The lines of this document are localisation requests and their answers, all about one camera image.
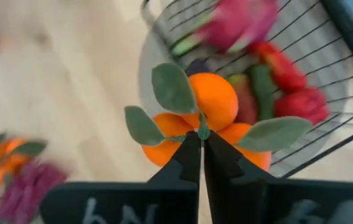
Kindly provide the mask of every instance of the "strawberry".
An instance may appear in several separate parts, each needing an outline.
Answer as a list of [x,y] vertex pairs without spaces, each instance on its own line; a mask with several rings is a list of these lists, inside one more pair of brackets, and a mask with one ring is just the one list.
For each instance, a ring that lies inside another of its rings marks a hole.
[[329,113],[326,97],[315,88],[285,94],[275,102],[275,116],[299,116],[313,125],[324,121]]
[[285,93],[300,91],[308,81],[294,63],[271,43],[261,43],[250,47],[260,60],[271,67],[271,77],[277,87]]

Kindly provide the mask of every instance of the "wire fruit basket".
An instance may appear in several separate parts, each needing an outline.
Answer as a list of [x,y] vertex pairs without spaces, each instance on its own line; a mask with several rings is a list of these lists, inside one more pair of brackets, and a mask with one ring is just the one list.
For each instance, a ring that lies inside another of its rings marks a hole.
[[[293,60],[311,86],[322,90],[331,114],[289,149],[272,154],[270,173],[276,177],[289,177],[353,141],[353,45],[347,41],[353,32],[334,23],[339,14],[330,12],[327,2],[331,1],[278,0],[278,22],[267,40]],[[241,73],[256,61],[246,52],[218,55],[210,47],[198,46],[180,57],[171,54],[172,45],[190,34],[216,3],[174,0],[165,4],[145,0],[142,11],[160,45],[180,66],[186,68],[201,58],[221,76]]]

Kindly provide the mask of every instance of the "red fruit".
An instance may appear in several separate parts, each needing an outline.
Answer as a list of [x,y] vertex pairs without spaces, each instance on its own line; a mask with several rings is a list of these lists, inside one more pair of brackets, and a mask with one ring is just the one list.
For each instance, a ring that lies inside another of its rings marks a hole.
[[248,77],[234,74],[228,76],[226,80],[232,84],[238,98],[238,112],[234,122],[254,125],[258,120],[258,107]]
[[283,95],[275,102],[275,116],[299,116],[313,125],[324,121],[329,113],[326,97],[315,88]]
[[252,43],[263,42],[276,22],[276,0],[219,0],[213,13],[202,18],[192,35],[183,37],[172,48],[182,55],[199,43],[221,53],[234,53]]
[[257,54],[262,62],[271,67],[273,82],[283,92],[293,93],[300,91],[308,84],[305,75],[273,44],[253,45],[250,51]]

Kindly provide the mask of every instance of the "mandarin orange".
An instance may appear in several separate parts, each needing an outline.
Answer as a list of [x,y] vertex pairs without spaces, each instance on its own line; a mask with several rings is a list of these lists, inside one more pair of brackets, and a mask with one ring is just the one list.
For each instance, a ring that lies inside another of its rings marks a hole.
[[[155,116],[153,121],[167,137],[185,135],[193,130],[193,127],[189,126],[180,116],[172,113],[161,113]],[[167,139],[158,146],[142,146],[142,148],[151,162],[162,167],[169,162],[181,144],[181,142]]]
[[[218,132],[219,136],[226,140],[229,144],[237,144],[238,141],[250,130],[249,124],[234,123],[229,127]],[[247,149],[234,146],[249,161],[257,165],[259,168],[269,172],[271,152],[252,152]]]
[[[234,121],[238,100],[233,86],[226,79],[213,73],[197,73],[189,77],[189,81],[210,129],[218,131]],[[181,117],[193,128],[199,128],[198,113]]]
[[[28,140],[23,139],[23,138],[19,138],[19,139],[12,139],[9,144],[7,145],[6,148],[6,154],[9,155],[13,150],[15,150],[15,148],[25,144]],[[9,158],[7,158],[7,160],[11,163],[14,164],[14,166],[18,166],[20,164],[25,164],[26,162],[28,162],[29,160],[31,160],[32,158],[29,156],[25,156],[22,154],[16,154],[13,153],[9,156]]]

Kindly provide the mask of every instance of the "stem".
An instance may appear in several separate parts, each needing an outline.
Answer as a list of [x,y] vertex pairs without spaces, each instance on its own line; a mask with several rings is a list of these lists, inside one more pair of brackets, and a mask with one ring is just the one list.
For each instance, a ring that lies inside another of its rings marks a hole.
[[200,118],[200,128],[198,131],[198,135],[199,135],[199,138],[201,139],[201,141],[205,141],[209,138],[211,132],[210,132],[208,125],[207,125],[207,122],[205,120],[205,114],[202,111],[200,111],[199,118]]

